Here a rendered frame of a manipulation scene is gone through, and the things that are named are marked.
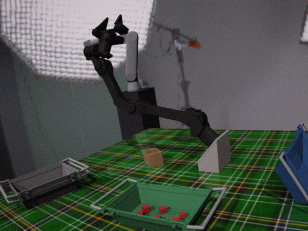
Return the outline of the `small brown open box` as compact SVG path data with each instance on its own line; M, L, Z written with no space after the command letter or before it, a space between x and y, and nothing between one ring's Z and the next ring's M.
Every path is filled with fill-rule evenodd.
M150 168L161 166L164 164L162 151L152 148L143 150L144 163Z

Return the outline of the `green plastic tray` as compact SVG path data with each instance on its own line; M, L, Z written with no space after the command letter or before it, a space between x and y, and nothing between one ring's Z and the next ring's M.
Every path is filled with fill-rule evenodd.
M147 184L141 180L132 182L131 185L108 205L95 211L110 213L119 223L151 231L197 231L197 229L187 229L187 225L195 225L211 194L221 193L213 191L212 186L209 189L194 189ZM137 214L146 204L150 206L150 212L144 215ZM160 213L159 207L162 206L166 207L167 213ZM179 212L183 211L184 219L173 220L180 218Z

